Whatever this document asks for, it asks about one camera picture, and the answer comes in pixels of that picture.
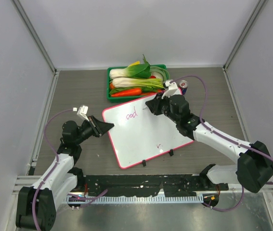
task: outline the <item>bok choy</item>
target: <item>bok choy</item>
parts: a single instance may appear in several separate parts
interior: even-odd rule
[[[150,87],[154,89],[163,89],[162,80],[158,78],[135,79],[135,78],[115,78],[113,79],[115,88],[128,87]]]
[[[150,64],[130,65],[124,69],[112,69],[109,72],[111,79],[118,77],[149,78]]]

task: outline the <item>white wall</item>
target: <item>white wall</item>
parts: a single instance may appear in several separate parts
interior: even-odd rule
[[[52,73],[9,0],[0,0],[0,231],[25,174]]]
[[[224,64],[258,0],[21,0],[54,65]]]
[[[260,14],[229,69],[251,141],[273,156],[273,0]]]

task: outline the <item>handwritten text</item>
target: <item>handwritten text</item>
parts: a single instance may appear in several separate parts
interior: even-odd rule
[[[135,110],[135,107],[134,107],[134,112],[132,114],[128,114],[126,116],[126,119],[135,118],[136,116],[137,116],[137,114],[136,114],[136,110]]]

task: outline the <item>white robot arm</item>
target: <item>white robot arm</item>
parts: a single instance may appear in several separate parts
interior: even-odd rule
[[[218,129],[191,113],[189,103],[183,95],[174,95],[177,90],[175,82],[164,83],[165,92],[157,93],[155,98],[147,101],[151,113],[170,118],[184,136],[202,142],[230,158],[235,164],[231,166],[210,165],[205,168],[208,179],[214,183],[240,183],[247,190],[257,193],[273,176],[273,162],[249,148],[269,155],[266,146],[257,141],[251,144],[239,140]]]

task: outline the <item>metal frame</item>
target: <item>metal frame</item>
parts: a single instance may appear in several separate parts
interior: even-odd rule
[[[53,96],[55,93],[56,84],[58,81],[58,76],[59,76],[59,72],[56,72],[55,75],[53,76],[53,79],[52,79],[50,87],[49,87],[48,96],[47,96],[47,99],[45,102],[43,114],[42,114],[42,117],[39,121],[39,129],[38,129],[34,149],[32,151],[30,164],[28,164],[27,174],[29,173],[30,168],[36,167],[36,164],[37,164],[38,155],[39,155],[40,147],[41,147],[42,140],[43,140],[43,129],[44,129],[44,126],[47,123],[47,119],[49,117],[49,112],[51,109],[51,104],[53,101]]]
[[[240,37],[238,38],[235,46],[233,47],[232,52],[230,53],[226,63],[224,66],[221,65],[209,65],[209,66],[199,66],[199,65],[183,65],[183,66],[170,66],[169,68],[179,68],[179,67],[223,67],[224,70],[224,75],[226,78],[226,82],[228,84],[230,93],[231,93],[231,97],[232,100],[234,102],[234,106],[238,115],[238,119],[242,128],[242,132],[244,134],[244,137],[246,140],[248,140],[249,135],[248,135],[248,131],[245,128],[245,123],[241,117],[240,114],[240,107],[238,105],[238,102],[236,100],[236,96],[235,96],[235,92],[233,90],[232,87],[232,83],[229,79],[228,76],[228,68],[232,62],[232,60],[234,59],[234,57],[236,56],[236,54],[238,53],[240,47],[242,46],[242,44],[244,43],[249,31],[251,30],[251,28],[253,27],[257,17],[259,16],[259,14],[261,13],[262,9],[264,8],[265,4],[267,3],[268,0],[259,0],[258,3],[256,4],[256,7],[253,11],[253,13],[251,14],[247,24],[245,25]],[[48,94],[48,98],[45,104],[45,108],[44,108],[44,112],[43,115],[41,117],[40,120],[40,125],[39,125],[39,130],[38,130],[38,134],[37,134],[37,139],[35,142],[35,146],[34,146],[34,150],[33,150],[33,154],[32,154],[32,159],[31,159],[31,165],[30,167],[34,167],[36,165],[36,161],[38,159],[38,155],[39,155],[39,149],[41,146],[41,142],[42,142],[42,137],[43,137],[43,127],[46,124],[47,118],[48,118],[48,114],[50,111],[50,107],[51,107],[51,103],[52,103],[52,98],[54,95],[54,91],[55,91],[55,86],[58,80],[58,76],[59,76],[59,72],[60,70],[80,70],[78,68],[61,68],[56,70],[56,68],[54,67],[46,49],[44,48],[41,40],[39,39],[33,25],[31,24],[22,4],[20,3],[20,0],[11,0],[11,2],[13,3],[13,5],[15,6],[17,12],[19,13],[22,21],[24,22],[25,26],[27,27],[30,35],[32,36],[33,40],[35,41],[38,49],[40,50],[41,54],[43,55],[45,61],[47,62],[47,64],[49,65],[51,71],[54,73],[54,77],[52,80],[52,83],[50,85],[49,88],[49,94]],[[88,69],[105,69],[105,68],[88,68]],[[6,231],[16,231],[16,225],[15,225],[15,216],[16,216],[16,207],[17,207],[17,194],[18,194],[18,190],[25,186],[25,185],[31,185],[33,182],[35,182],[37,180],[37,178],[39,178],[39,176],[19,176],[17,178],[15,187],[13,189],[13,194],[12,194],[12,200],[11,200],[11,213],[10,213],[10,217],[9,220],[7,222],[7,226],[6,226]],[[240,185],[229,185],[230,190],[229,191],[222,191],[221,193],[239,193],[241,192],[241,186]],[[265,186],[261,192],[263,193],[263,196],[265,198],[270,216],[272,218],[272,222],[273,222],[273,187],[272,186]]]
[[[236,54],[238,53],[241,45],[243,44],[244,40],[246,39],[249,31],[251,30],[251,28],[253,27],[256,19],[258,18],[259,14],[261,13],[262,9],[264,8],[265,4],[268,2],[268,0],[259,0],[258,3],[256,4],[256,7],[254,8],[253,13],[251,14],[250,18],[247,21],[247,24],[245,25],[241,35],[239,36],[232,52],[230,53],[230,55],[227,58],[227,61],[224,65],[224,70],[227,70],[229,65],[231,64],[232,60],[234,59],[234,57],[236,56]]]
[[[51,71],[53,72],[53,74],[56,73],[56,68],[54,67],[53,62],[51,61],[51,58],[49,57],[46,49],[44,48],[38,34],[36,33],[33,25],[31,24],[22,4],[20,3],[19,0],[11,0],[11,2],[13,3],[13,5],[15,6],[16,11],[19,13],[22,21],[24,22],[25,26],[27,27],[30,35],[32,36],[33,40],[35,41],[36,45],[38,46],[38,49],[40,50],[41,54],[43,55],[45,61],[47,62],[47,64],[49,65]]]

